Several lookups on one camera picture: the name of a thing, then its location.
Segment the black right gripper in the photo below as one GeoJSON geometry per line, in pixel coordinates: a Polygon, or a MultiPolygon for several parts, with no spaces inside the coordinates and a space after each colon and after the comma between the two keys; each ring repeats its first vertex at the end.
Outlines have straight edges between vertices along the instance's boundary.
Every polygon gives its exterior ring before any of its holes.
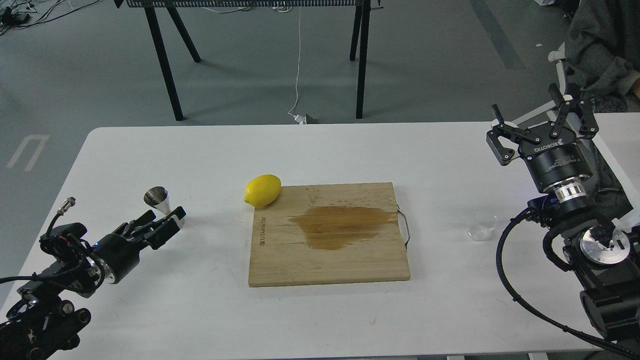
{"type": "Polygon", "coordinates": [[[501,166],[507,166],[515,157],[512,148],[503,146],[500,138],[519,144],[519,155],[524,159],[535,187],[539,193],[549,193],[551,188],[569,178],[587,180],[594,175],[585,155],[578,147],[576,133],[564,126],[571,114],[579,121],[574,126],[579,139],[592,139],[599,126],[591,106],[584,100],[576,100],[563,95],[555,83],[548,87],[553,102],[552,109],[558,114],[551,119],[551,125],[536,125],[528,130],[509,125],[497,104],[491,109],[497,125],[492,125],[486,133],[486,142],[501,166]],[[533,139],[540,139],[538,144],[533,139]]]}

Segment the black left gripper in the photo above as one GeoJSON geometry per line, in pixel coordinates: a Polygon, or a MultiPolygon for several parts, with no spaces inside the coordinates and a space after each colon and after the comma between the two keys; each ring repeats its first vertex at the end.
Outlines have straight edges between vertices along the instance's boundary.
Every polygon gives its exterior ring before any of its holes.
{"type": "Polygon", "coordinates": [[[155,219],[153,210],[147,210],[94,243],[93,253],[109,284],[118,284],[139,264],[142,249],[157,250],[181,230],[173,219],[155,219]]]}

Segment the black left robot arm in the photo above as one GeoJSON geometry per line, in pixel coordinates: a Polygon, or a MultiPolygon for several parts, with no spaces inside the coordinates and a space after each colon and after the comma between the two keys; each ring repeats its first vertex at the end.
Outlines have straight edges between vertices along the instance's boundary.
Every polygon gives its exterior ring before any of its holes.
{"type": "Polygon", "coordinates": [[[56,224],[75,203],[72,197],[66,199],[39,238],[39,248],[55,262],[40,273],[1,280],[25,281],[17,289],[19,300],[7,310],[1,324],[3,360],[46,360],[80,344],[79,332],[89,325],[92,315],[62,299],[61,293],[89,298],[101,285],[121,282],[140,263],[142,250],[164,246],[185,223],[183,207],[170,209],[169,201],[150,194],[145,201],[151,210],[90,244],[83,238],[87,228],[82,223],[56,224]],[[157,219],[154,210],[164,216],[157,219]]]}

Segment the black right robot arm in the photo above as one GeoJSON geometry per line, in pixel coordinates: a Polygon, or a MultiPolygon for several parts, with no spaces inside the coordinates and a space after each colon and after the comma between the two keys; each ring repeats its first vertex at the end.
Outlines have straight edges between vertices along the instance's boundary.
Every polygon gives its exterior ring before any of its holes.
{"type": "Polygon", "coordinates": [[[558,115],[522,129],[505,122],[497,105],[497,124],[486,141],[501,166],[523,160],[542,197],[528,201],[510,219],[499,237],[495,265],[512,300],[534,316],[588,344],[625,357],[639,358],[639,227],[617,229],[599,210],[585,189],[594,175],[579,148],[599,126],[589,107],[564,95],[557,84],[548,88],[558,115]],[[503,266],[503,250],[510,232],[521,222],[547,229],[542,239],[546,258],[560,271],[572,272],[583,290],[580,302],[599,337],[581,332],[544,315],[510,284],[503,266]]]}

